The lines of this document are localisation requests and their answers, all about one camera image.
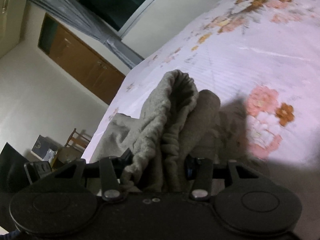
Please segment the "grey knit pants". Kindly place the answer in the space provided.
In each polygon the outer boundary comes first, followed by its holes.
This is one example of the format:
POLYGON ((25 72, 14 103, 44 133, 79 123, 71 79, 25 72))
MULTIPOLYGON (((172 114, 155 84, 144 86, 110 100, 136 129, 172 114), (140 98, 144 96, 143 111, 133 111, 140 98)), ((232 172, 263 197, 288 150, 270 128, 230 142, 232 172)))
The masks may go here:
POLYGON ((221 107, 209 90, 197 90, 179 70, 167 72, 142 106, 139 118, 118 113, 108 124, 91 162, 133 154, 120 174, 127 191, 187 191, 183 173, 188 155, 219 163, 249 161, 245 110, 241 101, 221 107))

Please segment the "wooden chair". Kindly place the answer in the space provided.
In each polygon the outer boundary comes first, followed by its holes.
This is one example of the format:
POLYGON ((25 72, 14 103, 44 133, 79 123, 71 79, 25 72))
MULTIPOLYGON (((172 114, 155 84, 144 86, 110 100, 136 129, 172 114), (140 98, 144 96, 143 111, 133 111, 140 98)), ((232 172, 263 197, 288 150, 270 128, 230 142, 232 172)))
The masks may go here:
POLYGON ((85 149, 90 143, 90 139, 88 137, 82 135, 77 131, 77 129, 73 129, 70 136, 68 137, 65 147, 71 147, 77 151, 84 153, 85 149))

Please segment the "cluttered side table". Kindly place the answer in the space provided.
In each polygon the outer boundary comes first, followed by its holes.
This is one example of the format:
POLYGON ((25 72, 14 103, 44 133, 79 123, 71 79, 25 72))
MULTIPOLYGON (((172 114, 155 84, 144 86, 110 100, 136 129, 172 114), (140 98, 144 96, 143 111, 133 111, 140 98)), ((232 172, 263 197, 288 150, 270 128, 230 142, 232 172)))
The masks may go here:
POLYGON ((48 161, 53 169, 80 159, 82 152, 72 146, 59 146, 52 139, 39 135, 31 153, 42 161, 48 161))

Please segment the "brown wooden wardrobe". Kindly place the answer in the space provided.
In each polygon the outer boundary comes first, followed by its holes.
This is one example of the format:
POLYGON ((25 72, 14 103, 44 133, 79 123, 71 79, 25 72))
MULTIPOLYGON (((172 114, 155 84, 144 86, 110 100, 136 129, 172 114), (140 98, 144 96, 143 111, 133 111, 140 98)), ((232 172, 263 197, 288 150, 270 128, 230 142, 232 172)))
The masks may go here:
POLYGON ((114 65, 48 14, 44 16, 38 47, 108 105, 125 78, 114 65))

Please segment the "pink floral bed sheet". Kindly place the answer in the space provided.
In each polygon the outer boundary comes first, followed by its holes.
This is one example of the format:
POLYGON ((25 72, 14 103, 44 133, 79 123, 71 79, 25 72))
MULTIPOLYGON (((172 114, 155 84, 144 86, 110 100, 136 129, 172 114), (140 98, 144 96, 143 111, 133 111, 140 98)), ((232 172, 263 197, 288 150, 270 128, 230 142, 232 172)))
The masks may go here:
POLYGON ((84 158, 175 69, 220 98, 220 154, 246 154, 298 194, 295 232, 319 239, 319 0, 221 0, 129 72, 84 158))

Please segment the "left grey curtain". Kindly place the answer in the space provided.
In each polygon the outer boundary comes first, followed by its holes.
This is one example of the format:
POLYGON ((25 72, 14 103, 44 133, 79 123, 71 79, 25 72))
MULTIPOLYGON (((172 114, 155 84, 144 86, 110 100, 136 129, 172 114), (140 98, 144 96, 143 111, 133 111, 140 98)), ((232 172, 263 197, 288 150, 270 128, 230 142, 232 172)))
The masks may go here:
POLYGON ((144 59, 125 45, 121 38, 101 18, 76 0, 29 0, 49 15, 99 41, 130 69, 144 59))

